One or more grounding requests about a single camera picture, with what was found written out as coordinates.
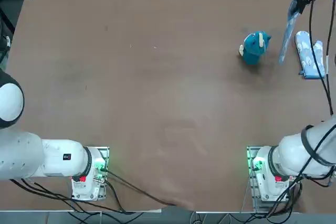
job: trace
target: metal mounting plate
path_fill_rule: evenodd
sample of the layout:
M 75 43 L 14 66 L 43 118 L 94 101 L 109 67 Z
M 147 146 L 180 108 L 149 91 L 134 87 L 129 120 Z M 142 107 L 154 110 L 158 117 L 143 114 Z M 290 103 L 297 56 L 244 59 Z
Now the metal mounting plate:
M 270 208 L 273 206 L 273 201 L 262 201 L 260 199 L 260 192 L 258 188 L 257 178 L 252 171 L 252 161 L 257 156 L 259 149 L 262 146 L 248 146 L 247 147 L 247 165 L 248 165 L 248 173 L 249 173 L 249 184 L 251 188 L 253 209 L 255 212 L 268 212 Z

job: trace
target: brown table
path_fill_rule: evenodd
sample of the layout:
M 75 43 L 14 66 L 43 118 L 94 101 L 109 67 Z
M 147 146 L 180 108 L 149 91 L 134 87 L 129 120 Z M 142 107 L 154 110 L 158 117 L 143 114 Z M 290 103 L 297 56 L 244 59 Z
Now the brown table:
M 17 127 L 110 146 L 111 169 L 179 206 L 240 211 L 246 146 L 277 144 L 329 117 L 320 81 L 298 76 L 294 45 L 278 65 L 290 1 L 25 0 L 8 66 L 26 95 Z M 316 2 L 314 38 L 326 41 L 330 10 L 331 0 Z M 308 14 L 296 30 L 308 29 Z M 238 48 L 260 29 L 270 46 L 247 68 Z M 69 179 L 39 181 L 69 193 Z M 162 207 L 115 186 L 126 209 Z M 10 182 L 0 188 L 2 210 L 68 209 Z M 335 196 L 305 183 L 298 211 L 335 213 Z M 111 195 L 102 204 L 115 207 Z

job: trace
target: teal stuffed toy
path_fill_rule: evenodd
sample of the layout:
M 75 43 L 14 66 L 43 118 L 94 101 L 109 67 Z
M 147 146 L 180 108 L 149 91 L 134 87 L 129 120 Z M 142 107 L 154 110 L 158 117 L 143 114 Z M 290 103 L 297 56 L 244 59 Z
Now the teal stuffed toy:
M 244 40 L 244 45 L 239 47 L 239 54 L 248 65 L 255 65 L 266 52 L 270 39 L 271 36 L 264 31 L 249 34 Z

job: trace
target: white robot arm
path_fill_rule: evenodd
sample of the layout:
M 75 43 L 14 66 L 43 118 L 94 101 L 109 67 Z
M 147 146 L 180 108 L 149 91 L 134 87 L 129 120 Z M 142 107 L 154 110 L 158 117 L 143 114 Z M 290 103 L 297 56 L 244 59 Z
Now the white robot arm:
M 77 200 L 106 197 L 108 148 L 83 147 L 72 140 L 45 140 L 29 132 L 8 128 L 24 109 L 24 93 L 0 69 L 0 180 L 28 177 L 71 177 Z
M 278 146 L 260 148 L 253 160 L 253 169 L 263 201 L 276 201 L 310 157 L 312 160 L 303 170 L 305 176 L 321 178 L 333 171 L 331 169 L 336 164 L 336 131 L 325 138 L 316 153 L 314 149 L 334 125 L 336 116 L 317 126 L 307 126 L 301 133 L 285 136 Z

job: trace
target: floor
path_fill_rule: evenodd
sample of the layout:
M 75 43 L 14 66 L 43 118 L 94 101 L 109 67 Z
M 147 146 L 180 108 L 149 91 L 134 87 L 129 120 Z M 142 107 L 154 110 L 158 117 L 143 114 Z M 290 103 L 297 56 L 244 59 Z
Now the floor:
M 21 6 L 23 0 L 0 0 L 0 6 L 11 20 L 15 26 L 20 14 Z M 191 216 L 190 211 L 180 209 L 180 208 L 165 208 L 161 213 L 145 213 L 139 219 L 135 220 L 133 223 L 188 223 Z M 84 219 L 87 217 L 86 214 L 75 214 L 78 218 Z M 122 222 L 127 222 L 132 219 L 129 216 L 118 216 Z M 224 214 L 208 214 L 204 223 L 218 223 Z M 250 217 L 250 214 L 234 214 L 239 220 L 246 220 Z M 66 212 L 0 212 L 1 222 L 5 224 L 16 224 L 16 223 L 35 223 L 35 224 L 58 224 L 58 223 L 79 223 L 80 221 L 74 219 Z M 273 221 L 281 222 L 284 217 L 279 217 Z M 334 223 L 336 221 L 336 215 L 302 215 L 293 214 L 291 218 L 286 222 L 287 224 L 299 224 L 299 223 L 319 223 L 327 224 Z M 254 223 L 266 223 L 265 220 L 253 221 Z M 91 217 L 86 221 L 86 223 L 116 223 L 116 221 L 111 220 L 109 217 L 103 216 L 102 222 L 100 222 L 100 216 L 96 215 Z M 236 224 L 238 221 L 233 218 L 230 220 L 229 217 L 225 218 L 222 223 L 224 224 Z
M 190 211 L 183 210 L 180 208 L 166 208 L 163 209 L 162 213 L 145 213 L 139 219 L 132 222 L 133 224 L 165 224 L 165 223 L 174 223 L 174 224 L 188 224 L 191 216 Z M 76 214 L 80 219 L 87 217 L 86 214 Z M 122 223 L 127 222 L 132 219 L 129 216 L 118 216 L 113 215 L 120 219 Z M 204 223 L 219 223 L 220 220 L 224 217 L 224 214 L 208 214 Z M 250 217 L 250 214 L 234 214 L 234 216 L 241 221 L 246 220 Z M 0 218 L 2 223 L 5 224 L 17 224 L 17 223 L 26 223 L 26 224 L 59 224 L 59 223 L 79 223 L 80 221 L 74 219 L 72 216 L 65 212 L 1 212 Z M 279 217 L 271 219 L 275 223 L 281 222 L 285 217 Z M 286 222 L 287 224 L 330 224 L 334 223 L 336 219 L 335 215 L 302 215 L 302 214 L 293 214 L 291 218 Z M 87 224 L 98 224 L 100 223 L 100 216 L 92 216 L 86 221 Z M 103 224 L 112 224 L 117 223 L 116 221 L 110 219 L 109 217 L 103 216 Z M 222 224 L 230 224 L 229 216 L 225 218 Z M 231 224 L 238 224 L 239 222 L 232 218 Z M 252 223 L 254 224 L 263 224 L 267 223 L 265 220 L 255 220 Z

